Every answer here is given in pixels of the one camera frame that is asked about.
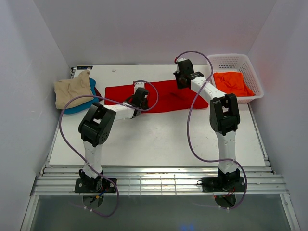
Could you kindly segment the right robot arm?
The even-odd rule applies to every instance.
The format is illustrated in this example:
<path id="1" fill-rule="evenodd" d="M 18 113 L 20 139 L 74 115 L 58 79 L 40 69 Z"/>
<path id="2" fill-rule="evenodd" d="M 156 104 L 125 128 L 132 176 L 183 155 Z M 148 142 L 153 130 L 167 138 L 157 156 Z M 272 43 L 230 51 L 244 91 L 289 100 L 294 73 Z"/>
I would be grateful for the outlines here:
<path id="1" fill-rule="evenodd" d="M 201 185 L 206 192 L 233 190 L 240 181 L 235 163 L 235 135 L 240 124 L 237 98 L 218 90 L 201 72 L 195 72 L 189 59 L 176 58 L 175 64 L 178 88 L 189 88 L 208 103 L 209 123 L 218 139 L 218 176 L 202 179 Z"/>

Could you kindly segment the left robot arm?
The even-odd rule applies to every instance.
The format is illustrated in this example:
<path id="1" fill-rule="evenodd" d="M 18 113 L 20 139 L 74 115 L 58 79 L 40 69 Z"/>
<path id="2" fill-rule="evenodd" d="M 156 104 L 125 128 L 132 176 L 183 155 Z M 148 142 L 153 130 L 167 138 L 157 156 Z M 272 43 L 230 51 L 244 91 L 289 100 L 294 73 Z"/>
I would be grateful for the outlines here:
<path id="1" fill-rule="evenodd" d="M 101 187 L 102 147 L 110 135 L 113 123 L 137 117 L 148 106 L 149 91 L 138 87 L 134 94 L 121 104 L 93 103 L 82 119 L 78 131 L 84 144 L 86 163 L 79 171 L 83 185 L 92 192 Z"/>

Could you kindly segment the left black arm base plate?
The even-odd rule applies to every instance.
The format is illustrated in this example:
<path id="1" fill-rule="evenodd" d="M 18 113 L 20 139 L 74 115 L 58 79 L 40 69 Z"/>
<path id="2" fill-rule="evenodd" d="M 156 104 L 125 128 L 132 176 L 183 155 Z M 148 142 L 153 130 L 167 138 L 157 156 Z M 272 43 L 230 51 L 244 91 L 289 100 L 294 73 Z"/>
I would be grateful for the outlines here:
<path id="1" fill-rule="evenodd" d="M 81 178 L 76 180 L 75 184 L 75 193 L 116 193 L 115 186 L 111 186 L 111 182 L 106 179 L 97 180 L 94 182 L 87 182 Z"/>

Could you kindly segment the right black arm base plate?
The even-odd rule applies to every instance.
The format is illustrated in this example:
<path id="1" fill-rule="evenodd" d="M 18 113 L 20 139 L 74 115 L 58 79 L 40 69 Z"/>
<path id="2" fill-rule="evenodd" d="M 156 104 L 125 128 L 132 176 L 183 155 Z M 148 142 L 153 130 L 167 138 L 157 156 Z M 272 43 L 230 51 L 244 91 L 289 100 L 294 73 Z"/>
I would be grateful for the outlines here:
<path id="1" fill-rule="evenodd" d="M 233 182 L 223 182 L 218 177 L 203 177 L 197 181 L 197 185 L 202 187 L 204 193 L 243 193 L 246 188 L 243 177 Z"/>

